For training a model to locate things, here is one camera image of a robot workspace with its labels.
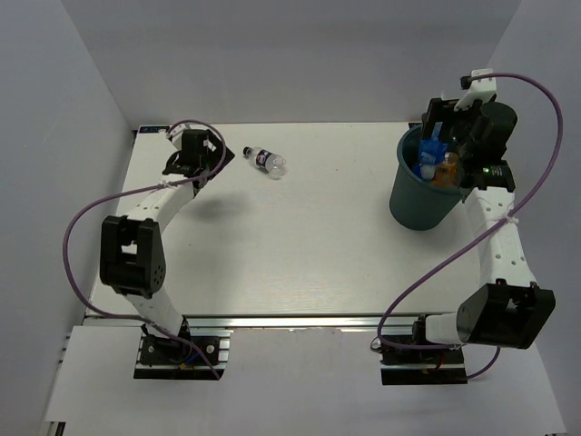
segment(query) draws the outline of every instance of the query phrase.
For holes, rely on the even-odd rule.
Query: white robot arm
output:
[[[472,79],[492,73],[475,70]],[[552,291],[540,289],[528,268],[517,229],[508,213],[515,202],[515,183],[503,160],[516,113],[496,102],[494,79],[461,83],[459,100],[432,99],[422,119],[422,138],[440,123],[440,141],[459,155],[458,184],[475,236],[507,218],[478,246],[480,288],[458,310],[425,317],[425,340],[460,345],[482,343],[528,348],[555,308]]]
[[[162,172],[164,187],[151,192],[128,214],[105,218],[101,231],[101,281],[123,295],[143,318],[187,341],[191,339],[187,321],[173,306],[163,285],[166,265],[162,233],[175,214],[234,157],[210,130],[197,130],[196,126],[180,124],[169,134],[178,151]],[[225,158],[221,163],[222,153]],[[218,164],[221,167],[217,171],[203,177]],[[172,184],[200,176],[192,182]],[[156,348],[169,362],[178,362],[189,352],[183,343],[165,338],[150,325],[143,330],[157,338]]]

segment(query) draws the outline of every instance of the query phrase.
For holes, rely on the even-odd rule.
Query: white table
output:
[[[217,126],[236,158],[163,234],[166,285],[184,314],[383,312],[418,277],[472,237],[459,204],[428,232],[389,212],[396,146],[405,123]],[[252,168],[242,148],[281,154],[279,181]],[[138,134],[124,190],[158,182],[172,145]],[[124,198],[118,214],[144,195]],[[398,312],[451,312],[478,288],[469,253],[405,300]],[[98,279],[93,303],[134,313]]]

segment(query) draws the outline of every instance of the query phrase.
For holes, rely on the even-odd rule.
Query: white wall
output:
[[[118,189],[131,132],[58,0],[0,14],[0,432],[37,434],[64,337],[82,308],[64,277],[64,228]],[[74,233],[86,290],[104,210]]]
[[[553,289],[556,310],[537,344],[570,434],[581,434],[581,4],[525,0],[508,27],[490,66],[528,74],[557,96],[565,116],[563,150],[543,189],[519,215],[523,245],[541,286]],[[522,197],[530,189],[555,141],[555,116],[546,98],[525,84],[498,79],[499,101],[513,105],[518,125],[509,162]]]
[[[64,0],[132,127],[407,121],[486,65],[518,0]]]

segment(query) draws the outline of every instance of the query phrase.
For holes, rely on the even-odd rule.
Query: black mounting bracket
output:
[[[531,346],[555,309],[555,295],[540,289],[512,286],[503,280],[485,284],[458,309],[460,339],[498,347]]]
[[[194,357],[189,347],[183,350],[186,353],[180,354],[178,360],[168,361],[166,350],[163,349],[163,342],[160,341],[162,339],[151,334],[143,336],[138,360],[141,366],[134,369],[134,379],[216,380],[205,362],[199,356]],[[212,366],[215,366],[220,363],[220,339],[220,336],[191,336],[189,341],[195,343]],[[220,375],[223,374],[223,370],[216,371]]]
[[[462,89],[470,87],[470,76],[460,79]],[[458,99],[432,98],[421,116],[421,139],[428,140],[440,124],[438,140],[448,145],[448,152],[458,155],[457,185],[464,199],[474,188],[515,190],[515,181],[502,157],[507,140],[517,124],[517,114],[508,105],[476,100],[466,110],[455,110]]]
[[[426,340],[426,315],[414,322],[411,334],[384,335],[406,345],[433,345]],[[401,350],[381,345],[381,384],[466,384],[464,354],[457,350]]]
[[[184,130],[182,149],[170,156],[162,173],[182,174],[188,178],[209,173],[220,162],[224,146],[211,130]],[[226,157],[220,169],[203,183],[195,182],[194,188],[202,189],[207,181],[213,179],[234,157],[234,153],[226,147]]]
[[[136,254],[123,247],[135,244]],[[129,220],[126,216],[108,216],[101,226],[101,282],[121,295],[142,295],[151,299],[165,279],[160,226],[151,219]]]

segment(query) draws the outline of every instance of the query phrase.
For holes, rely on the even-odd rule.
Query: trash can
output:
[[[391,214],[410,230],[433,229],[460,201],[458,188],[432,186],[411,171],[418,161],[420,139],[421,125],[417,125],[399,140],[398,172],[389,198]]]

